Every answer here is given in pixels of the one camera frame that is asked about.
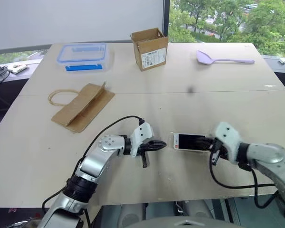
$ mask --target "lavender spatula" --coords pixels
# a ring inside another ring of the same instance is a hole
[[[225,59],[225,58],[211,58],[209,55],[202,51],[196,52],[196,57],[198,58],[198,61],[203,64],[210,65],[214,63],[215,61],[232,61],[232,62],[238,62],[238,63],[254,63],[255,61],[252,59]]]

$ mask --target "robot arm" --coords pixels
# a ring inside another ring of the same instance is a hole
[[[108,169],[110,160],[121,153],[135,157],[138,155],[137,152],[141,152],[139,155],[142,156],[145,151],[158,150],[166,146],[164,142],[157,140],[143,144],[146,139],[152,137],[151,126],[144,122],[134,130],[130,138],[114,135],[101,138],[96,148],[83,159],[75,174],[67,181],[38,228],[81,227],[82,221],[78,215],[82,215],[87,208],[99,179]]]
[[[239,133],[228,123],[221,122],[214,131],[214,158],[216,163],[223,156],[239,167],[245,165],[259,170],[275,184],[285,202],[285,149],[276,144],[244,143]],[[220,154],[217,148],[223,146],[227,154]]]

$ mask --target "cardboard box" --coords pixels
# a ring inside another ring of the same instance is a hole
[[[141,71],[166,64],[168,37],[158,28],[152,28],[131,35],[136,63]]]

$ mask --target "blue lid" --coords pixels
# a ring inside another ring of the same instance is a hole
[[[66,71],[82,71],[82,70],[102,70],[101,64],[65,66]]]
[[[105,43],[64,45],[57,57],[59,63],[100,61],[105,59]]]

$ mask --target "foliage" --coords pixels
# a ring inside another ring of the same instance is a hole
[[[285,1],[261,0],[258,7],[253,9],[247,22],[247,32],[259,30],[285,34]]]
[[[0,54],[0,64],[25,61],[28,59],[27,57],[33,53],[35,53],[35,51],[23,51],[23,52]]]
[[[218,27],[219,40],[238,32],[240,25],[245,21],[242,10],[251,0],[218,0],[215,4],[217,12],[214,24]]]
[[[205,29],[212,30],[212,31],[217,31],[218,27],[216,25],[214,25],[214,24],[206,23]]]
[[[199,33],[205,29],[207,22],[205,20],[199,20],[198,23],[195,25],[194,31],[196,31],[196,28],[199,29]]]
[[[170,42],[195,42],[195,38],[190,31],[184,28],[185,24],[191,24],[192,18],[186,11],[178,9],[174,3],[170,4],[169,30],[168,36]]]
[[[39,52],[41,55],[45,56],[46,53],[48,52],[48,49],[38,50],[38,52]]]
[[[285,2],[261,0],[248,17],[247,29],[228,42],[251,42],[264,55],[285,56]]]
[[[190,17],[194,18],[193,23],[190,24],[194,26],[194,32],[198,28],[199,21],[205,21],[208,15],[214,14],[212,0],[178,0],[177,4],[182,11],[189,12]]]
[[[205,34],[200,34],[198,32],[191,32],[191,34],[196,38],[196,40],[200,40],[200,41],[208,42],[208,43],[218,43],[219,42],[219,39],[205,35]]]

